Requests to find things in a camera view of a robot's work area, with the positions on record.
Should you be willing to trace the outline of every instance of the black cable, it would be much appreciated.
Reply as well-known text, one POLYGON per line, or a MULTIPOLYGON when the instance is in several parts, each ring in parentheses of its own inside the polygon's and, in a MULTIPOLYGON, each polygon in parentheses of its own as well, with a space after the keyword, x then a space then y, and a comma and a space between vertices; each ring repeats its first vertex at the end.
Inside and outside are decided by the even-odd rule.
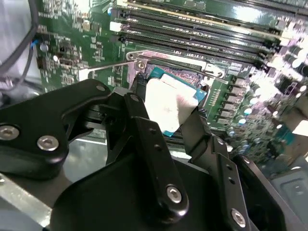
POLYGON ((28 0, 28 2, 31 13, 31 29, 26 34, 21 43, 18 45, 18 47, 13 51, 13 53, 4 62, 2 62, 2 65, 0 66, 0 75, 4 75, 16 63, 16 61, 19 59, 27 46, 31 43, 33 37, 37 32, 39 25, 38 9, 35 0, 28 0))
POLYGON ((2 93, 6 93, 6 92, 9 92, 9 91, 12 91, 14 89, 16 89, 17 87, 19 87, 23 81, 25 80, 26 76, 27 76, 27 73, 29 71, 29 68, 30 68, 30 65, 31 65, 31 61, 32 61, 32 56, 33 56, 33 49, 29 48, 29 54, 28 54, 28 59, 27 59, 27 63, 25 65, 25 68, 24 68, 24 71, 22 73, 22 75, 20 76, 19 79, 17 79, 17 82, 16 83, 13 83, 13 86, 11 88, 8 88, 8 89, 0 89, 0 92, 2 93))

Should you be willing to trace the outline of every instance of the electrolytic capacitor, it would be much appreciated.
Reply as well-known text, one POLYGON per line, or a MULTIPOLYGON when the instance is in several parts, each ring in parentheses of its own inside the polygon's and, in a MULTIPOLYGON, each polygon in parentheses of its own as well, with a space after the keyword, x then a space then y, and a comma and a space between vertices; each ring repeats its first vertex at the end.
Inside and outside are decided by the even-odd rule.
POLYGON ((272 113, 273 116, 276 116, 278 114, 278 111, 272 105, 267 105, 266 108, 272 113))
POLYGON ((261 95, 261 93, 262 93, 260 86, 256 83, 251 84, 251 89, 255 93, 255 95, 261 95))
POLYGON ((298 46, 293 46, 290 48, 290 52, 294 55, 296 55, 299 59, 306 59, 307 54, 308 54, 308 50, 307 49, 303 49, 301 47, 298 46))
POLYGON ((304 65, 300 70, 300 74, 304 77, 308 77, 308 65, 304 65))
POLYGON ((285 61, 287 61, 289 64, 291 64, 292 68, 298 68, 302 62, 303 62, 303 59, 298 59, 292 55, 286 55, 285 56, 285 61))
POLYGON ((244 105, 241 107, 245 115, 250 115, 252 113, 252 109, 249 105, 244 105))
POLYGON ((254 96, 254 93, 252 91, 246 94, 246 99, 249 101, 251 105, 254 105, 257 102, 259 102, 259 99, 254 96))
POLYGON ((272 123, 274 124, 274 126, 275 126, 276 129, 282 128, 282 123, 281 123, 279 120, 277 120, 277 119, 275 119, 275 118, 272 118, 271 121, 272 121, 272 123))
POLYGON ((235 131, 233 127, 230 127, 227 129, 227 134, 231 137, 233 137, 235 135, 235 131))
POLYGON ((239 124, 239 125, 243 125, 246 123, 246 119, 243 115, 238 115, 236 118, 235 118, 236 122, 239 124))
POLYGON ((247 140, 241 141, 241 146, 242 146, 242 148, 244 148, 244 149, 249 148, 248 141, 247 141, 247 140))

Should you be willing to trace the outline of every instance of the ram slot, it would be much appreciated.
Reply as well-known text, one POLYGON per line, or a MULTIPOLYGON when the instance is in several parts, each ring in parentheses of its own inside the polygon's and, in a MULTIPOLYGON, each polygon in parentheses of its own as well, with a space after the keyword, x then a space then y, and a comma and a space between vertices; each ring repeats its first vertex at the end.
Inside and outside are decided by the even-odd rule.
MULTIPOLYGON (((305 9, 303 7, 296 7, 296 6, 292 6, 292 5, 288 5, 288 4, 284 4, 284 3, 280 3, 280 2, 274 2, 271 0, 216 0, 219 2, 231 2, 231 3, 241 3, 243 6, 247 6, 247 7, 258 7, 260 9, 263 10, 271 10, 271 11, 275 11, 279 14, 284 14, 287 16, 293 16, 293 17, 297 17, 297 18, 302 18, 302 19, 307 19, 308 16, 308 9, 305 9)), ((199 11, 197 9, 188 9, 182 6, 175 6, 175 5, 171 5, 169 3, 164 3, 164 2, 153 2, 151 0, 137 0, 135 2, 139 2, 139 3, 147 3, 150 5, 155 5, 155 6, 160 6, 160 7, 168 7, 169 9, 173 9, 173 10, 181 10, 181 11, 186 11, 186 12, 190 12, 190 13, 197 13, 197 14, 205 14, 205 12, 203 11, 199 11)))
POLYGON ((251 46, 254 47, 262 47, 264 42, 264 38, 247 35, 235 31, 228 31, 214 26, 200 25, 197 22, 188 22, 178 18, 174 19, 163 15, 157 15, 141 11, 126 11, 126 10, 122 10, 119 13, 120 13, 119 15, 125 15, 124 18, 132 18, 136 20, 142 19, 142 20, 151 20, 152 22, 169 23, 175 26, 182 26, 203 33, 211 33, 212 35, 215 34, 218 36, 222 36, 222 38, 225 37, 226 39, 228 38, 237 39, 241 43, 251 44, 251 46))
POLYGON ((221 53, 217 53, 215 51, 209 51, 209 50, 204 50, 204 49, 200 49, 197 47, 188 47, 187 45, 183 45, 183 44, 178 44, 178 43, 174 43, 174 42, 170 42, 170 41, 165 41, 163 39, 159 39, 159 38, 150 38, 147 36, 143 36, 141 34, 124 34, 122 36, 119 36, 118 38, 116 38, 116 40, 119 40, 123 43, 125 42, 133 42, 136 44, 143 44, 146 46, 151 46, 153 48, 171 48, 171 49, 175 49, 176 51, 181 51, 181 52, 187 52, 190 54, 195 54, 195 56, 202 56, 202 55, 206 55, 209 56, 213 59, 222 59, 222 60, 226 60, 226 61, 230 61, 230 62, 238 62, 241 64, 252 64, 255 65, 256 63, 261 62, 260 60, 252 60, 252 59, 247 59, 247 58, 242 58, 242 57, 236 57, 236 56, 232 56, 232 55, 228 55, 228 54, 221 54, 221 53))
POLYGON ((245 57, 247 59, 257 59, 259 51, 254 50, 254 52, 248 52, 247 50, 243 48, 239 48, 240 46, 226 46, 222 42, 208 42, 208 40, 205 39, 198 39, 196 40, 195 38, 192 38, 190 36, 184 36, 184 35, 179 35, 178 33, 172 32, 172 31, 164 31, 159 28, 153 28, 153 27, 148 27, 148 26, 143 26, 143 25, 137 25, 137 24, 128 24, 129 25, 129 30, 134 30, 135 32, 140 32, 140 33, 157 33, 161 36, 165 36, 165 39, 168 39, 171 42, 175 43, 181 43, 185 44, 187 46, 195 46, 195 47, 200 47, 204 48, 206 50, 211 50, 214 52, 219 52, 223 54, 229 54, 232 56, 240 56, 240 57, 245 57))
POLYGON ((280 30, 270 27, 270 26, 248 23, 248 22, 244 22, 244 21, 240 21, 236 19, 230 19, 230 18, 223 17, 223 16, 217 17, 217 15, 214 15, 211 13, 205 13, 205 12, 198 11, 195 9, 190 10, 184 7, 175 6, 175 5, 171 5, 171 4, 167 4, 163 2, 152 2, 150 0, 140 0, 140 1, 137 1, 137 3, 135 3, 135 1, 129 2, 128 5, 132 7, 137 7, 137 8, 139 7, 141 9, 143 8, 145 10, 152 10, 152 11, 161 12, 161 13, 169 13, 171 15, 181 15, 182 17, 192 17, 192 18, 196 18, 199 20, 205 20, 205 21, 217 24, 217 25, 224 25, 224 26, 229 26, 229 27, 234 27, 234 28, 239 28, 239 29, 246 29, 247 31, 258 33, 263 36, 279 38, 282 35, 282 32, 280 30))
POLYGON ((295 18, 308 19, 308 9, 280 2, 274 2, 270 0, 227 0, 227 1, 242 3, 243 5, 249 7, 260 7, 260 8, 265 8, 267 10, 270 9, 273 11, 280 12, 280 14, 284 15, 288 14, 288 16, 293 16, 295 18))
POLYGON ((240 39, 217 35, 214 33, 205 33, 203 31, 190 29, 189 27, 174 26, 172 24, 155 24, 150 20, 138 20, 136 17, 128 18, 127 23, 130 28, 148 30, 159 34, 176 36, 191 41, 204 42, 207 44, 218 45, 221 47, 232 48, 239 51, 258 54, 260 51, 268 51, 265 47, 257 43, 248 43, 240 39))

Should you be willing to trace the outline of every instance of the screw head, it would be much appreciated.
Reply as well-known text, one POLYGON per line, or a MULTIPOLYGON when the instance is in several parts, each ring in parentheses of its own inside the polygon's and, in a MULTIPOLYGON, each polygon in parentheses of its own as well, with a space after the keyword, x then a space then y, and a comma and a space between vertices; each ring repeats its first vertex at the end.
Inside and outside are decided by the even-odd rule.
POLYGON ((139 99, 138 99, 138 97, 137 97, 136 95, 130 95, 130 97, 131 97, 134 101, 139 102, 139 99))
POLYGON ((59 147, 59 142, 53 136, 42 136, 38 139, 37 145, 41 150, 51 152, 59 147))
POLYGON ((167 188, 167 196, 170 200, 176 204, 180 203, 182 200, 182 195, 179 190, 173 186, 169 186, 167 188))
POLYGON ((221 138, 217 138, 217 141, 218 141, 219 144, 223 145, 223 141, 222 141, 221 138))
POLYGON ((11 141, 19 136, 19 130, 13 126, 5 125, 0 127, 0 140, 11 141))
POLYGON ((235 223, 238 224, 240 227, 244 228, 246 226, 245 218, 239 211, 233 208, 231 209, 231 215, 235 223))
POLYGON ((96 88, 97 88, 97 90, 105 91, 105 88, 101 85, 97 85, 96 88))
POLYGON ((143 70, 143 69, 145 68, 145 63, 142 62, 142 61, 139 61, 139 62, 138 62, 138 68, 141 69, 141 70, 143 70))

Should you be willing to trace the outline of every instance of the black plastic part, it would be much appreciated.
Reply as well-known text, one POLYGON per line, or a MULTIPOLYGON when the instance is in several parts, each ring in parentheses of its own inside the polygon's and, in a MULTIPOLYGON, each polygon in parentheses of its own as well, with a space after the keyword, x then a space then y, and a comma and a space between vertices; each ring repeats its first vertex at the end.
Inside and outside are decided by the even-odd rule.
POLYGON ((194 110, 181 126, 186 154, 190 163, 205 169, 213 177, 215 189, 219 192, 222 220, 227 227, 240 227, 231 216, 233 209, 239 211, 246 221, 243 231, 250 231, 249 217, 245 205, 241 182, 236 165, 229 159, 226 144, 211 131, 198 110, 194 110))
POLYGON ((189 212, 179 222, 166 225, 151 216, 155 190, 145 163, 131 153, 70 186, 52 210, 51 231, 228 231, 217 217, 212 178, 181 162, 174 164, 190 198, 189 212))
POLYGON ((0 171, 33 179, 56 176, 68 154, 68 141, 74 139, 72 131, 78 117, 90 105, 107 101, 110 94, 107 86, 89 79, 2 109, 0 125, 14 126, 20 134, 11 141, 0 140, 0 171), (55 151, 43 151, 37 146, 38 139, 45 135, 59 141, 55 151))
POLYGON ((239 170, 249 217, 260 230, 307 230, 253 161, 242 155, 232 160, 239 170))

